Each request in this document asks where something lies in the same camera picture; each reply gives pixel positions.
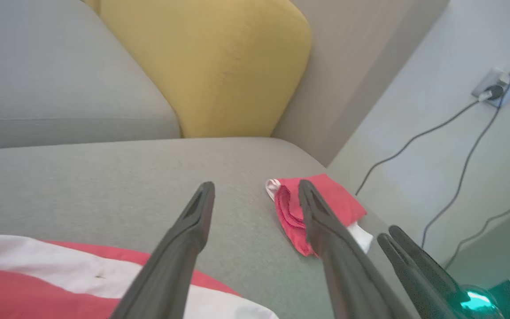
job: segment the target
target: wall socket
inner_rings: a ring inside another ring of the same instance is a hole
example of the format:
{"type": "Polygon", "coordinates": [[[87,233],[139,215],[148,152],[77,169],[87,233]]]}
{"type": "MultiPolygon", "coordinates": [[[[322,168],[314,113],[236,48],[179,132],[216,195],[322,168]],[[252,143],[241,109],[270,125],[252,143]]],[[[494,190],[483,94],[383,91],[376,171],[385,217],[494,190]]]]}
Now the wall socket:
{"type": "MultiPolygon", "coordinates": [[[[474,97],[479,97],[479,95],[483,92],[485,92],[485,90],[490,87],[491,85],[496,85],[497,84],[497,81],[499,80],[499,78],[505,74],[505,72],[510,72],[510,70],[508,71],[503,71],[501,69],[499,69],[498,67],[494,67],[491,69],[491,71],[489,71],[489,73],[487,73],[487,75],[483,78],[483,80],[477,85],[477,87],[475,87],[475,89],[472,91],[472,95],[474,97]]],[[[500,103],[501,99],[496,99],[496,100],[487,100],[485,102],[489,103],[490,105],[493,105],[494,107],[498,107],[499,103],[500,103]]],[[[509,91],[506,93],[505,97],[503,98],[503,103],[502,103],[502,107],[505,106],[507,103],[509,103],[510,101],[510,88],[509,88],[509,91]]]]}

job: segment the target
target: teal light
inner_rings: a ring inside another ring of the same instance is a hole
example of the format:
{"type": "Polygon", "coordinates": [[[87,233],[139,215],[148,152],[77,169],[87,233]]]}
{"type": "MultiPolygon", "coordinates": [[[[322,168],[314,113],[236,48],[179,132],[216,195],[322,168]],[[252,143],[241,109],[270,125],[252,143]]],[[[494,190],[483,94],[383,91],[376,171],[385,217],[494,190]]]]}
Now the teal light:
{"type": "Polygon", "coordinates": [[[474,311],[480,311],[482,308],[495,308],[493,303],[484,295],[480,295],[479,293],[468,291],[467,295],[470,297],[469,301],[465,301],[461,303],[462,307],[469,308],[474,311]]]}

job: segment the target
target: sofa seat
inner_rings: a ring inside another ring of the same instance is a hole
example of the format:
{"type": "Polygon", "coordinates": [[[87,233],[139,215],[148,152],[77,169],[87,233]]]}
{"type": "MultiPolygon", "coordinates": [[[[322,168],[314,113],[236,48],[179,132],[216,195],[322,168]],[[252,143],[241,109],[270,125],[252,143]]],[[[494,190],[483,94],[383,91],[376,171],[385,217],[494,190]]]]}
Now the sofa seat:
{"type": "Polygon", "coordinates": [[[0,0],[0,148],[175,139],[176,115],[79,0],[0,0]]]}
{"type": "MultiPolygon", "coordinates": [[[[329,319],[322,263],[292,247],[264,187],[325,171],[295,145],[257,137],[0,149],[0,234],[152,252],[211,180],[214,213],[196,268],[281,319],[329,319]]],[[[371,213],[360,225],[387,230],[371,213]]],[[[412,307],[376,242],[368,255],[412,307]]]]}

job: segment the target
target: yellow pillow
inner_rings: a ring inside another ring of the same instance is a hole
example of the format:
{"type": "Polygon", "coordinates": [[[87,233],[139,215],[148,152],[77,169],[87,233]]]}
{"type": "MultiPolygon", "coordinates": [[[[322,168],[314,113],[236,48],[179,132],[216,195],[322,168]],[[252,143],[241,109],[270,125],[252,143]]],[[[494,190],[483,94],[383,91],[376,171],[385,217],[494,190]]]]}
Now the yellow pillow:
{"type": "Polygon", "coordinates": [[[94,6],[166,97],[184,137],[269,136],[308,61],[310,28],[288,0],[94,6]]]}
{"type": "Polygon", "coordinates": [[[99,16],[100,14],[100,0],[84,0],[85,4],[87,4],[90,8],[93,9],[99,16]]]}

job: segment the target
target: power cord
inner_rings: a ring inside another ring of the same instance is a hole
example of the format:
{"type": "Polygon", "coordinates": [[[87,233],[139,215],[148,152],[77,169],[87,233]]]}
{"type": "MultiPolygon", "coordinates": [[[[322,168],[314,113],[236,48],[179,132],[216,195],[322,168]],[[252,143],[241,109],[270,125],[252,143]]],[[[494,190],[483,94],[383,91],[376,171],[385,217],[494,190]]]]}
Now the power cord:
{"type": "Polygon", "coordinates": [[[385,163],[385,162],[388,162],[390,160],[392,160],[393,158],[401,155],[401,153],[407,148],[409,147],[409,145],[416,139],[418,139],[419,137],[423,136],[423,135],[427,135],[429,133],[432,133],[434,132],[435,130],[439,129],[439,128],[442,128],[442,127],[445,127],[446,125],[450,124],[452,121],[454,121],[455,119],[457,119],[457,117],[459,117],[460,115],[462,115],[465,111],[468,111],[468,109],[471,109],[474,105],[478,104],[479,101],[474,101],[473,103],[470,103],[470,105],[464,107],[463,109],[461,109],[461,111],[459,111],[458,113],[456,113],[453,117],[450,117],[450,119],[448,119],[447,121],[443,122],[442,124],[436,126],[436,127],[433,127],[427,131],[423,131],[423,133],[420,133],[419,135],[415,135],[413,136],[412,139],[410,139],[406,144],[405,146],[400,150],[398,151],[395,155],[391,156],[391,157],[388,157],[388,158],[385,158],[383,159],[382,161],[380,162],[377,162],[375,163],[373,166],[371,166],[371,168],[369,169],[369,171],[367,172],[367,175],[365,175],[365,178],[363,179],[361,185],[359,186],[358,190],[355,192],[355,195],[357,196],[360,192],[360,190],[363,188],[363,186],[365,185],[367,179],[369,178],[369,175],[371,175],[371,172],[375,169],[375,167],[385,163]]]}
{"type": "Polygon", "coordinates": [[[456,251],[454,252],[452,257],[450,258],[450,260],[448,261],[446,266],[444,266],[444,270],[448,270],[448,268],[450,267],[452,262],[456,259],[456,257],[460,253],[460,248],[462,247],[463,244],[465,244],[466,242],[471,241],[471,240],[473,240],[475,238],[478,238],[481,234],[483,234],[485,232],[485,230],[487,229],[487,226],[489,226],[490,222],[493,222],[494,220],[496,220],[498,218],[502,218],[503,216],[507,216],[508,214],[510,214],[510,208],[508,210],[506,210],[505,212],[502,212],[501,214],[493,216],[492,218],[490,218],[487,221],[485,221],[485,224],[484,224],[483,228],[479,232],[474,234],[473,236],[465,238],[464,240],[460,241],[458,246],[456,247],[456,251]]]}
{"type": "Polygon", "coordinates": [[[510,89],[510,80],[509,80],[509,83],[508,85],[506,86],[506,89],[502,92],[502,95],[501,95],[501,99],[499,101],[499,104],[498,104],[498,107],[497,107],[497,110],[495,111],[495,114],[493,115],[493,117],[491,118],[491,120],[489,121],[489,124],[483,129],[483,132],[481,132],[481,134],[479,135],[479,137],[477,138],[477,140],[475,140],[475,144],[473,145],[473,147],[471,148],[469,154],[467,155],[467,158],[466,158],[466,161],[464,163],[464,167],[462,169],[462,174],[460,175],[460,181],[458,183],[458,187],[456,188],[456,193],[454,194],[454,197],[452,198],[452,200],[450,202],[448,202],[448,204],[436,215],[434,216],[434,218],[426,225],[425,227],[425,230],[422,234],[422,242],[421,242],[421,248],[424,248],[425,247],[425,241],[426,241],[426,234],[430,228],[430,226],[432,226],[432,224],[434,224],[434,222],[440,218],[440,216],[442,216],[442,214],[444,214],[446,212],[446,210],[448,210],[448,208],[450,208],[450,206],[452,206],[452,204],[456,201],[456,199],[458,198],[458,195],[460,194],[460,190],[462,188],[462,184],[464,182],[464,177],[465,177],[465,173],[466,173],[466,170],[468,169],[468,164],[469,164],[469,161],[471,159],[471,156],[473,155],[474,151],[475,151],[475,148],[477,148],[477,145],[479,144],[479,142],[481,141],[481,139],[483,139],[483,136],[485,135],[485,133],[487,133],[487,131],[489,130],[489,128],[491,127],[491,125],[493,124],[493,122],[495,121],[495,119],[497,118],[497,115],[499,114],[499,111],[501,110],[501,107],[502,107],[502,103],[503,103],[503,99],[506,95],[506,93],[509,91],[510,89]]]}

